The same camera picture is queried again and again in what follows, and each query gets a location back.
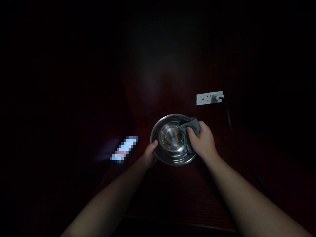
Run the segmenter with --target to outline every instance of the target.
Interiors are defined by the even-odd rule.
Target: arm
[[[156,163],[158,141],[126,172],[98,193],[79,213],[61,237],[110,236],[115,230],[148,168]]]
[[[207,165],[241,234],[244,237],[312,236],[222,160],[211,130],[204,122],[199,123],[198,136],[187,128],[191,145]]]

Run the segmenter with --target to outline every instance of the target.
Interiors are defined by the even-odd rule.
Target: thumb
[[[154,152],[154,149],[157,148],[157,146],[158,146],[158,141],[155,140],[152,144],[149,144],[149,146],[146,148],[145,154],[147,156],[150,156]]]
[[[187,132],[188,132],[188,135],[189,135],[189,138],[190,138],[190,142],[196,141],[196,139],[197,139],[198,137],[195,135],[193,129],[190,128],[190,127],[187,127]]]

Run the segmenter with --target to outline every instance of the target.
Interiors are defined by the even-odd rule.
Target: left hand
[[[154,149],[156,149],[157,146],[158,141],[155,140],[152,144],[149,144],[149,146],[147,146],[144,154],[141,157],[141,159],[144,161],[146,168],[148,169],[157,162],[157,159],[154,156]]]

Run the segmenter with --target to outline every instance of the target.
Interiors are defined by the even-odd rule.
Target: white power outlet
[[[223,91],[211,92],[197,95],[197,105],[213,104],[222,102],[218,97],[224,97]]]

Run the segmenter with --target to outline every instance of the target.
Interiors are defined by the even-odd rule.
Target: bowl rim
[[[183,117],[186,117],[188,120],[191,120],[190,117],[188,117],[188,116],[186,116],[186,115],[183,115],[183,114],[169,114],[169,115],[166,115],[166,116],[162,117],[161,119],[159,119],[159,120],[156,122],[155,126],[152,128],[151,135],[150,135],[150,143],[153,143],[153,133],[154,133],[155,128],[158,126],[158,124],[159,124],[162,120],[164,120],[165,118],[168,118],[168,117],[171,117],[171,116],[183,116]],[[186,165],[186,164],[190,163],[190,162],[195,158],[195,156],[196,156],[196,154],[193,154],[193,156],[192,156],[190,159],[188,159],[186,162],[181,163],[181,164],[170,164],[170,163],[165,162],[164,160],[160,159],[160,158],[158,157],[158,155],[157,155],[157,153],[156,153],[155,150],[154,150],[154,155],[155,155],[155,157],[156,157],[159,161],[161,161],[162,163],[164,163],[164,164],[166,164],[166,165],[169,165],[169,166],[183,166],[183,165]]]

